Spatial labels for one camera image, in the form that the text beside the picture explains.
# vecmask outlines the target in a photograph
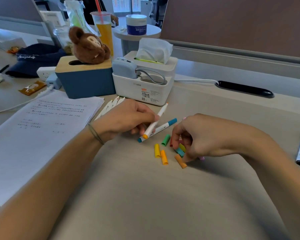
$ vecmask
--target orange juice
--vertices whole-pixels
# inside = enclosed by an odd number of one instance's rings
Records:
[[[113,43],[112,43],[112,31],[111,24],[96,24],[99,32],[101,33],[100,40],[103,44],[106,44],[111,52],[111,56],[113,56]]]

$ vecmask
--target electrical outlet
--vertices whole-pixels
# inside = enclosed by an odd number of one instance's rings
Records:
[[[42,80],[42,81],[46,81],[48,79],[48,77],[54,73],[54,70],[56,69],[55,66],[49,66],[49,67],[40,67],[38,70],[37,70],[37,74],[39,76],[39,78]]]

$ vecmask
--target plush toy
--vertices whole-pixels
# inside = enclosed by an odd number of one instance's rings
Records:
[[[69,38],[73,42],[73,55],[83,63],[100,64],[110,58],[108,46],[102,44],[98,36],[85,33],[82,28],[71,27]]]

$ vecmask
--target bracelet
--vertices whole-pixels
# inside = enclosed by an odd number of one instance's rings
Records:
[[[96,130],[92,127],[92,125],[89,123],[88,124],[89,130],[91,131],[92,135],[98,140],[100,141],[100,143],[102,145],[104,145],[104,142],[101,140],[100,136],[98,135],[98,133],[96,132]]]

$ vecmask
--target cable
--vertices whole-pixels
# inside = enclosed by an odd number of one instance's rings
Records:
[[[45,91],[40,92],[35,98],[33,98],[33,99],[29,100],[29,101],[26,101],[26,102],[24,102],[24,103],[22,103],[22,104],[18,104],[18,105],[16,105],[16,106],[13,106],[13,107],[11,107],[11,108],[7,108],[7,109],[4,109],[4,110],[0,110],[0,113],[5,112],[5,111],[8,111],[8,110],[15,109],[15,108],[17,108],[17,107],[19,107],[19,106],[22,106],[22,105],[24,105],[24,104],[30,103],[30,102],[32,102],[32,101],[35,101],[36,99],[38,99],[38,98],[44,96],[46,93],[52,91],[52,89],[53,89],[53,85],[49,86]]]
[[[215,83],[219,85],[217,80],[212,79],[175,79],[176,82],[197,82],[197,83]]]
[[[155,73],[158,73],[160,76],[162,76],[162,78],[163,78],[163,82],[161,82],[161,83],[158,83],[158,82],[156,82],[155,80],[153,80],[152,79],[152,77],[147,73],[147,72],[145,72],[144,70],[146,70],[146,71],[152,71],[152,72],[155,72]],[[153,81],[155,84],[158,84],[158,85],[163,85],[163,84],[165,84],[166,83],[166,78],[165,78],[165,76],[164,75],[162,75],[161,73],[159,73],[159,72],[157,72],[157,71],[155,71],[155,70],[151,70],[151,69],[145,69],[145,68],[142,68],[142,69],[136,69],[136,72],[143,72],[144,74],[146,74],[149,78],[150,78],[150,80],[151,81]]]

